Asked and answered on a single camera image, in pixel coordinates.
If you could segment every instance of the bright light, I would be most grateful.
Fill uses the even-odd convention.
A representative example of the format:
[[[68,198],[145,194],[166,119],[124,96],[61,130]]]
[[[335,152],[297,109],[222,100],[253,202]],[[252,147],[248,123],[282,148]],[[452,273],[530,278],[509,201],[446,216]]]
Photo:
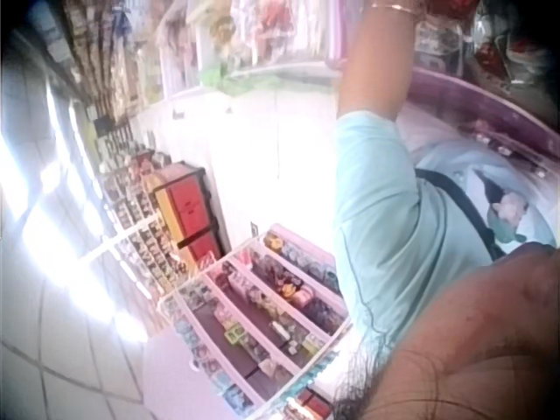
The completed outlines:
[[[66,183],[76,202],[78,204],[83,203],[86,200],[86,191],[84,190],[84,185],[81,183],[80,175],[78,175],[78,171],[76,171],[73,165],[68,167]]]
[[[91,167],[91,164],[89,163],[89,159],[87,157],[84,157],[82,161],[84,163],[84,168],[86,168],[87,177],[93,181],[95,179],[94,168]]]
[[[103,242],[107,242],[109,240],[109,238],[104,235],[103,236]],[[115,247],[113,245],[111,245],[108,248],[108,252],[111,253],[111,255],[117,260],[117,261],[121,261],[121,255],[118,253],[118,251],[115,249]]]
[[[85,159],[87,157],[86,150],[84,149],[84,142],[81,139],[80,130],[78,129],[78,122],[76,121],[76,113],[72,104],[70,105],[70,107],[68,107],[68,114],[70,115],[70,125],[72,125],[73,136],[76,140],[76,144],[78,144],[78,150],[80,151],[80,155]]]
[[[148,300],[151,300],[151,294],[148,292],[148,289],[146,289],[143,284],[141,284],[140,282],[136,282],[136,287],[142,292],[144,296],[146,296]]]
[[[116,223],[116,219],[115,216],[113,215],[113,212],[107,210],[107,217],[111,221],[111,223]]]
[[[99,213],[95,209],[94,205],[91,202],[86,201],[86,205],[84,206],[84,221],[86,222],[86,226],[89,231],[92,233],[93,236],[99,237],[103,235],[103,222],[102,218],[99,217]]]
[[[102,186],[99,185],[99,182],[97,181],[97,179],[94,179],[94,191],[95,191],[95,194],[97,194],[97,198],[99,200],[103,200]]]
[[[53,192],[60,184],[60,164],[52,162],[41,171],[41,182],[43,183],[43,193]]]
[[[108,323],[115,315],[115,304],[105,289],[78,264],[71,244],[35,207],[22,233],[31,258],[59,287],[68,287],[74,304],[93,318]]]
[[[126,273],[126,275],[129,277],[129,279],[132,280],[134,283],[136,283],[137,282],[137,277],[135,276],[134,272],[129,267],[129,265],[124,261],[120,261],[119,263],[121,264],[122,270]]]
[[[74,249],[38,206],[22,235],[31,258],[53,283],[65,287],[74,280],[78,261]]]
[[[56,139],[56,152],[59,156],[59,161],[63,168],[67,168],[70,165],[70,153],[68,153],[67,143],[64,140],[64,135],[60,129],[59,116],[56,112],[56,105],[54,104],[53,92],[51,91],[51,85],[46,83],[46,105],[49,110],[49,118],[51,120],[51,126],[54,130],[54,137]]]
[[[92,318],[108,324],[115,315],[115,303],[90,273],[76,274],[70,286],[70,297],[74,304]]]
[[[141,343],[148,341],[148,334],[144,326],[127,312],[120,311],[115,315],[115,327],[119,335],[127,341]]]
[[[29,205],[29,191],[3,136],[0,136],[0,184],[14,219],[19,219]]]

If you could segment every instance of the white wall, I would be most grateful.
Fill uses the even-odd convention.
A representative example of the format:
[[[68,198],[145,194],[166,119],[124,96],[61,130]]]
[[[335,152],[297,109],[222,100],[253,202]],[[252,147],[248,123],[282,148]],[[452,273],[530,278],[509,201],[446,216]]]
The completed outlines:
[[[185,119],[173,121],[174,109]],[[206,167],[232,247],[251,222],[279,222],[331,250],[335,112],[327,94],[213,93],[161,102],[135,123],[173,160]]]

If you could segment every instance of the store aisle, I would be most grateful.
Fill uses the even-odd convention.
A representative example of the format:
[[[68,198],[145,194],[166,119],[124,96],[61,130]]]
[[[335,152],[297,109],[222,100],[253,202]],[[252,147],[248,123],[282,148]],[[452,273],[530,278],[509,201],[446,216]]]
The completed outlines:
[[[14,50],[2,103],[2,418],[153,420],[142,366],[161,322],[153,302],[117,254],[75,266],[113,235],[76,136],[83,108]]]

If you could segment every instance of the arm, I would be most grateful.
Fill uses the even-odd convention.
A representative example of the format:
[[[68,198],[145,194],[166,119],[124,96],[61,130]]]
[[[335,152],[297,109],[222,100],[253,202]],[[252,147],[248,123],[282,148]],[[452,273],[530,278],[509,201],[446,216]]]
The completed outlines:
[[[366,9],[342,77],[339,116],[368,110],[396,119],[410,86],[414,23],[406,11]]]

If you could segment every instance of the toy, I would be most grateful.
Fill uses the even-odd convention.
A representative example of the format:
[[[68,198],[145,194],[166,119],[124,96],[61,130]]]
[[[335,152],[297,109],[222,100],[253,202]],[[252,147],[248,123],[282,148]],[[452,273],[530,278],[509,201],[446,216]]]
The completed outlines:
[[[223,325],[225,330],[229,330],[237,324],[237,322],[233,319],[231,312],[228,311],[222,303],[218,303],[213,315],[220,321],[220,324]]]
[[[235,345],[239,342],[240,338],[245,334],[245,328],[241,326],[241,324],[237,323],[230,329],[228,329],[224,336],[226,340],[229,341],[229,344]]]

